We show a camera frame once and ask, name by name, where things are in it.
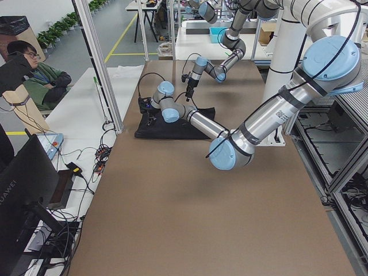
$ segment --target white table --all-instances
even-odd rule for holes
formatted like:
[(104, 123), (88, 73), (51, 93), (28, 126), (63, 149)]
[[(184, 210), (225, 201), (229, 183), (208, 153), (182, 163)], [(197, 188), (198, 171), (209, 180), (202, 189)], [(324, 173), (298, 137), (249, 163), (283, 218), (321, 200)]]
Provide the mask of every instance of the white table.
[[(145, 19), (147, 19), (147, 21), (149, 23), (149, 28), (151, 29), (151, 32), (154, 34), (156, 42), (159, 42), (159, 41), (157, 40), (157, 34), (154, 30), (153, 22), (154, 22), (154, 14), (155, 14), (156, 11), (158, 11), (160, 6), (161, 6), (161, 0), (157, 1), (157, 4), (154, 7), (147, 7), (146, 3), (142, 3), (142, 11), (144, 12), (144, 22), (145, 22)], [(129, 12), (137, 12), (136, 31), (135, 31), (135, 35), (134, 35), (134, 42), (136, 42), (137, 41), (137, 32), (138, 32), (138, 22), (139, 22), (138, 3), (135, 2), (135, 1), (132, 1), (131, 3), (129, 3), (128, 6), (125, 7), (125, 10), (127, 12), (128, 11)], [(148, 16), (147, 12), (152, 13), (151, 19)]]
[[(246, 54), (243, 59), (251, 59), (253, 52), (253, 44), (255, 34), (241, 34), (240, 38), (246, 44)], [(302, 56), (308, 47), (312, 44), (312, 41), (308, 38), (305, 47), (302, 52)], [(219, 43), (211, 43), (209, 34), (186, 34), (186, 28), (181, 27), (178, 31), (178, 37), (175, 44), (175, 56), (178, 60), (186, 60), (191, 53), (198, 53), (207, 59), (224, 60), (231, 53), (230, 50), (224, 49)], [(257, 42), (255, 51), (255, 63), (261, 61), (261, 63), (270, 63), (272, 55), (266, 52), (266, 46), (261, 46)]]
[[(108, 68), (122, 119), (127, 112), (143, 66), (124, 68), (129, 68), (130, 73), (135, 71), (134, 76), (131, 78), (116, 78), (114, 74), (117, 72), (117, 68)], [(46, 121), (52, 131), (64, 135), (64, 142), (61, 147), (63, 156), (60, 157), (56, 154), (52, 160), (55, 168), (57, 170), (65, 170), (67, 167), (64, 164), (74, 162), (82, 169), (82, 174), (87, 181), (93, 175), (93, 180), (90, 181), (89, 187), (91, 190), (96, 191), (101, 176), (93, 174), (95, 148), (98, 148), (100, 138), (104, 133), (102, 124), (105, 120), (95, 88), (94, 76), (94, 69), (87, 69), (69, 93), (62, 99), (60, 104), (47, 117)], [(115, 132), (109, 131), (103, 137), (103, 143), (112, 147), (115, 139)], [(66, 214), (66, 218), (69, 221), (73, 220), (72, 216), (81, 217), (85, 215), (93, 199), (93, 195), (90, 193), (83, 195), (86, 182), (81, 177), (75, 177), (72, 188), (79, 191), (72, 191), (66, 208), (60, 210), (65, 214), (68, 213)], [(64, 260), (52, 259), (51, 262), (56, 263), (61, 261)], [(63, 266), (56, 266), (47, 270), (47, 275), (60, 275), (62, 269)]]

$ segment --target black cloth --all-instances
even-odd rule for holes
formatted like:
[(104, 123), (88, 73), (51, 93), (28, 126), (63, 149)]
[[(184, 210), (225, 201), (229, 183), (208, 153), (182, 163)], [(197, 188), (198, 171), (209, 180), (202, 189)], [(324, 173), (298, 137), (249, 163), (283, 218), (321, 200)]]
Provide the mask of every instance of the black cloth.
[[(210, 118), (211, 120), (214, 119), (214, 108), (198, 109), (198, 111), (207, 118)], [(135, 132), (134, 137), (141, 139), (209, 139), (207, 135), (204, 135), (184, 119), (179, 119), (173, 123), (166, 123), (161, 112), (155, 114), (155, 117), (155, 123), (147, 125), (148, 114), (143, 113), (138, 130)]]
[(43, 102), (57, 102), (66, 91), (65, 87), (54, 87), (47, 91)]
[(55, 83), (55, 87), (67, 87), (71, 83), (71, 77), (68, 73), (62, 72), (53, 82)]

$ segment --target monitor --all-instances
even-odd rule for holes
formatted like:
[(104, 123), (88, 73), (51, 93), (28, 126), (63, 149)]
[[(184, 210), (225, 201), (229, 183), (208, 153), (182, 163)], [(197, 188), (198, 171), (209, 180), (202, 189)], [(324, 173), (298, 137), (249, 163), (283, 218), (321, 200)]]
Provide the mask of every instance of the monitor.
[(40, 220), (60, 229), (46, 210), (58, 180), (36, 135), (0, 173), (0, 275), (12, 273)]

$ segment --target plug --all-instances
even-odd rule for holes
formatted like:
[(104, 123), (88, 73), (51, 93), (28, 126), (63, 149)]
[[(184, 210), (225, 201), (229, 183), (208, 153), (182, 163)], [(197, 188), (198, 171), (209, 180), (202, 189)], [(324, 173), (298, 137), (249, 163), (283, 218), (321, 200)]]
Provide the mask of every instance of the plug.
[(66, 164), (66, 166), (74, 172), (75, 175), (82, 175), (82, 169), (78, 167), (75, 163), (70, 162), (69, 164)]

